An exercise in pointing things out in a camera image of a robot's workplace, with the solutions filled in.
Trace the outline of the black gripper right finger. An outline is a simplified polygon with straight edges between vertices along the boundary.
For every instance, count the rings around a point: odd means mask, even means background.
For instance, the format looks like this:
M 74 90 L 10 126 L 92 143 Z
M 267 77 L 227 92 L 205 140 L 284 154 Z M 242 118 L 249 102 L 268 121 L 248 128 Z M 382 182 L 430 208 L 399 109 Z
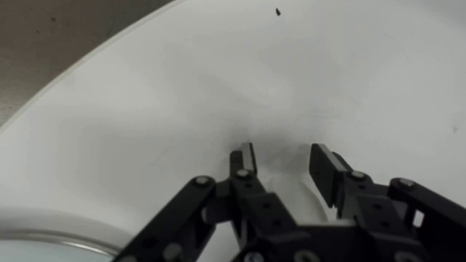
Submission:
M 328 207 L 352 225 L 319 231 L 326 262 L 466 262 L 466 209 L 406 177 L 387 185 L 352 169 L 323 144 L 309 173 Z

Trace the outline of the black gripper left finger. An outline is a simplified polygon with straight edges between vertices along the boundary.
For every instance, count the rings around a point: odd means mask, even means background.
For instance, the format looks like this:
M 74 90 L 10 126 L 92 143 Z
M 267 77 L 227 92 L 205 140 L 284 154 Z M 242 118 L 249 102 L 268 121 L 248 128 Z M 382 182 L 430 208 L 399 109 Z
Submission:
M 229 177 L 191 179 L 112 262 L 197 262 L 220 223 L 239 243 L 232 262 L 293 262 L 310 244 L 277 193 L 258 179 L 251 143 L 230 153 Z

